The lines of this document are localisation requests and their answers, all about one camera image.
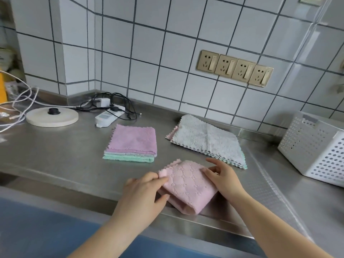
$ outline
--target stainless steel countertop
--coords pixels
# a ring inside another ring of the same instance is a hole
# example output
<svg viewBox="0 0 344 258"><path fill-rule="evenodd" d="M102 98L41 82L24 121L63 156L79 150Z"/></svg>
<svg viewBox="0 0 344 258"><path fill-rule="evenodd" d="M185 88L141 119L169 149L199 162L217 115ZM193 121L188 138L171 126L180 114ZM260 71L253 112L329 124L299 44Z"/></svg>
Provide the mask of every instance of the stainless steel countertop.
<svg viewBox="0 0 344 258"><path fill-rule="evenodd" d="M0 143L0 171L118 200L128 178L156 172L178 158L209 166L204 155L165 139L178 123L180 113L146 105L138 105L136 110L143 113L137 121L117 120L108 128L96 128L94 117L98 113L86 112L80 112L80 119L75 124L61 128L17 125L4 132L7 141ZM116 123L155 128L158 156L153 163L102 159ZM228 129L226 125L217 125ZM229 130L238 135L245 133L238 128L230 127ZM248 169L235 170L246 190L285 220L296 213L290 223L300 217L314 241L334 257L340 257L344 239L344 189L302 176L275 145L244 138L239 141ZM272 197L266 191L262 176L258 176L262 172L269 174L285 199ZM221 195L217 195L198 216L185 216L171 206L166 207L153 226L263 255L243 221Z"/></svg>

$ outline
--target white plastic basket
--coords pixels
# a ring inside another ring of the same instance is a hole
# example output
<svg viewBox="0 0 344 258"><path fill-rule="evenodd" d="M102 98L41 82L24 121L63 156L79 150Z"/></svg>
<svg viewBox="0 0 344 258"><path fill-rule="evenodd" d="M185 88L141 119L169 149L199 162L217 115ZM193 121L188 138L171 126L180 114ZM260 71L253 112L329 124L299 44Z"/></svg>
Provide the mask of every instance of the white plastic basket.
<svg viewBox="0 0 344 258"><path fill-rule="evenodd" d="M303 175L344 187L344 123L297 112L278 149Z"/></svg>

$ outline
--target stack of cloths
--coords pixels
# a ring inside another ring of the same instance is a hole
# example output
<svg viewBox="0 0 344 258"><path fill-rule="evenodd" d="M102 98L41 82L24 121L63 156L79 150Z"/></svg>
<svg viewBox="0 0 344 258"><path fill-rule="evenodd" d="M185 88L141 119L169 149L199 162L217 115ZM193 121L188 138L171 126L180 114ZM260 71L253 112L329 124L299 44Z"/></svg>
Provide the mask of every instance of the stack of cloths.
<svg viewBox="0 0 344 258"><path fill-rule="evenodd" d="M197 215L217 193L216 186L200 170L204 166L195 162L177 159L159 171L159 177L169 177L158 190L169 194L169 202L181 213Z"/></svg>
<svg viewBox="0 0 344 258"><path fill-rule="evenodd" d="M247 169L237 137L192 115L184 115L178 126L166 136L172 143Z"/></svg>
<svg viewBox="0 0 344 258"><path fill-rule="evenodd" d="M103 159L152 163L156 156L155 129L117 124Z"/></svg>

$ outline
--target yellow object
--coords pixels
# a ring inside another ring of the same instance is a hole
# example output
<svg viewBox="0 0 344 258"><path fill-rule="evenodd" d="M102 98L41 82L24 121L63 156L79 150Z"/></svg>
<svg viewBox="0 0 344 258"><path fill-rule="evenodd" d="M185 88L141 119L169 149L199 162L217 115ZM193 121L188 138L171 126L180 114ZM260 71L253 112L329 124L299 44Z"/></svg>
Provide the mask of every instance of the yellow object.
<svg viewBox="0 0 344 258"><path fill-rule="evenodd" d="M4 102L7 102L7 95L6 95L5 82L3 80L3 73L0 73L0 103L4 103Z"/></svg>

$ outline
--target hand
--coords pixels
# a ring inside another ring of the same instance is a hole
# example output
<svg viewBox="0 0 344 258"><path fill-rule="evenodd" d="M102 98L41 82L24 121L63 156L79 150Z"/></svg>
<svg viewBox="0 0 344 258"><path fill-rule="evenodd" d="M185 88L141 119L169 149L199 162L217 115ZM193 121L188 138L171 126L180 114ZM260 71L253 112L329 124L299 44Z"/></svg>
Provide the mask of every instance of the hand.
<svg viewBox="0 0 344 258"><path fill-rule="evenodd" d="M157 190L167 181L168 177L159 178L153 172L146 173L139 180L128 179L111 220L117 225L124 225L132 235L139 235L165 207L170 195L163 195L156 202L154 200Z"/></svg>
<svg viewBox="0 0 344 258"><path fill-rule="evenodd" d="M229 165L215 158L208 157L205 160L216 166L203 168L202 171L229 202L234 201L238 196L247 194L238 176Z"/></svg>

